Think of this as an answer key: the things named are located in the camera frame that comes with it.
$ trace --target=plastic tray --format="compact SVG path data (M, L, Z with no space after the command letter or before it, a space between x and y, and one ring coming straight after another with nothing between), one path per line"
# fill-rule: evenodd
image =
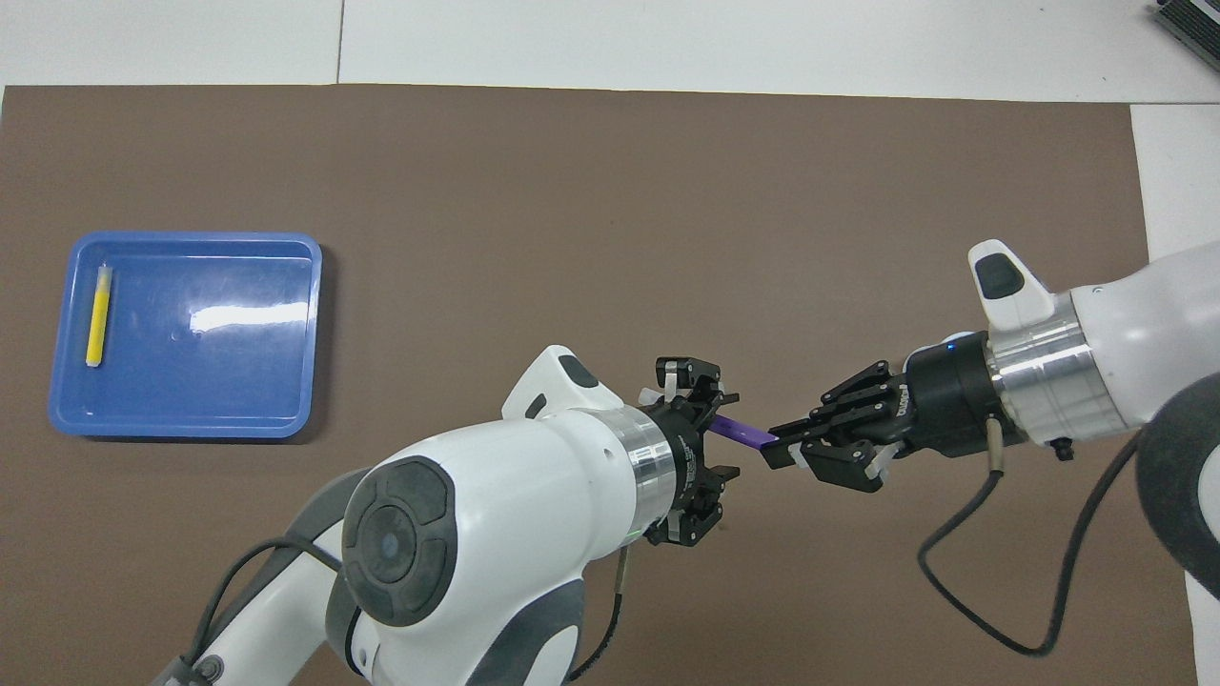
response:
M85 365L112 267L101 364ZM65 433L285 438L309 420L322 251L300 233L98 232L72 249L48 414Z

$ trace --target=yellow tube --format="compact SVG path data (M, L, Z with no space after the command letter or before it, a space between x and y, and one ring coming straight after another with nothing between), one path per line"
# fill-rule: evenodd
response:
M89 344L84 352L84 364L101 365L101 347L106 339L106 312L110 310L110 278L113 270L106 265L98 267L98 288L93 292L93 319L89 321Z

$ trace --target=purple stick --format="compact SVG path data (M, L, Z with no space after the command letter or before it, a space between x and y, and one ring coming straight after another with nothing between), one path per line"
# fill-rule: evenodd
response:
M770 443L776 439L775 436L771 436L761 428L754 428L748 424L742 424L737 420L720 415L711 420L709 430L712 433L719 433L730 441L737 441L742 446L754 448L755 450L761 449L764 443Z

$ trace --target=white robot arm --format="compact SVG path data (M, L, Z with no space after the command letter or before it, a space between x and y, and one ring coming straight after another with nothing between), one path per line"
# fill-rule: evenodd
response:
M288 684L323 641L378 686L560 684L588 561L642 537L693 546L720 520L737 471L704 464L708 431L759 448L773 469L871 492L921 448L958 457L988 438L1033 441L1070 459L1072 441L1147 424L1137 470L1149 521L1220 597L1220 508L1199 497L1220 478L1220 243L1060 294L999 242L970 264L991 331L916 350L897 372L875 363L770 433L716 416L736 395L715 365L658 360L664 393L633 408L570 350L548 348L504 419L318 492L152 685Z
M698 543L738 472L703 461L704 433L737 399L719 367L662 358L658 383L669 392L626 405L551 345L501 420L427 438L318 492L152 684L288 684L323 641L378 686L561 684L584 566L642 537Z
M1200 485L1220 481L1220 242L1059 294L999 240L971 249L970 266L989 331L919 349L897 372L876 363L831 389L808 419L770 430L775 439L761 450L771 468L798 464L872 492L894 459L920 448L947 457L987 449L988 424L993 443L1031 441L1060 459L1072 458L1074 441L1147 425L1131 446L1144 513L1175 559L1220 598L1220 502L1200 496ZM1089 516L1086 507L1080 537ZM925 544L921 564L953 526ZM1070 566L1065 558L1064 598ZM925 572L960 604L926 564ZM1052 626L1043 647L1005 644L1046 654Z

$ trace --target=brown table surface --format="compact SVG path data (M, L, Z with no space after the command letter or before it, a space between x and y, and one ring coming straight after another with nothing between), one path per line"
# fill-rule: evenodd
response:
M144 684L228 563L333 475L494 419L564 343L626 398L658 355L720 364L760 426L877 359L985 326L1000 237L1053 288L1147 259L1127 109L434 87L10 87L0 123L0 682ZM284 444L90 441L46 419L68 249L98 229L299 231L325 247L316 395ZM1118 441L1014 450L935 555L1041 638ZM876 494L742 466L699 547L634 555L595 684L1191 684L1182 574L1131 474L1087 538L1059 649L1009 653L915 549L983 478L916 454ZM614 560L588 570L584 649ZM355 684L323 648L300 684Z

